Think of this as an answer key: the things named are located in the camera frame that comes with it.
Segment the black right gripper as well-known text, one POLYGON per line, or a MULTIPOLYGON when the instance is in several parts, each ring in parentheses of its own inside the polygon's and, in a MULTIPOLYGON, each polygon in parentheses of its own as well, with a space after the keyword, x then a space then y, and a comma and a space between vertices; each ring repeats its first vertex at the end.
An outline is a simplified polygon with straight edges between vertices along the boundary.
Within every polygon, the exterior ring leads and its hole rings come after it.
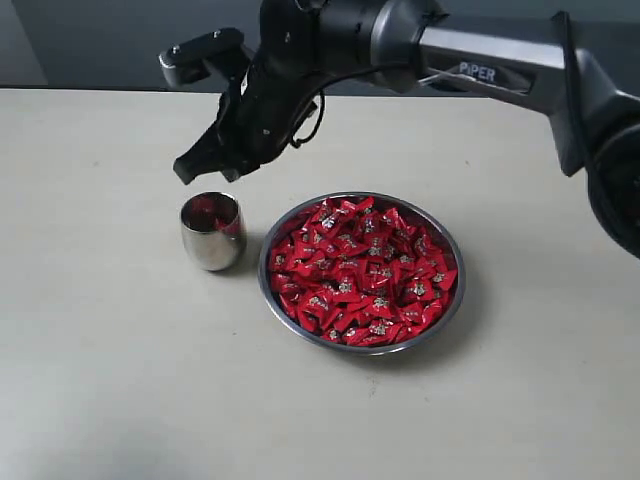
POLYGON ((292 72, 258 50, 247 86, 232 87, 217 115, 213 137, 203 135, 177 157, 173 171, 183 184, 210 173, 233 183, 275 160, 286 148, 303 111, 320 85, 317 72, 292 72))

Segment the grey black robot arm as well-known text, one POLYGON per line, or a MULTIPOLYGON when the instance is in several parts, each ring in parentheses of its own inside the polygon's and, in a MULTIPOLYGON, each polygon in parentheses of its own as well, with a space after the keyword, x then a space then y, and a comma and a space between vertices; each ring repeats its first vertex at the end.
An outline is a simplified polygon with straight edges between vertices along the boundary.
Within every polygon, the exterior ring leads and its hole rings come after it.
POLYGON ((265 1, 255 51, 222 28, 159 57, 171 86, 218 73, 215 121, 173 165, 184 183, 235 181, 301 143, 320 94, 345 80, 398 93, 430 84, 545 115, 560 168, 584 171, 605 232, 639 251, 639 27, 452 16, 435 1, 265 1))

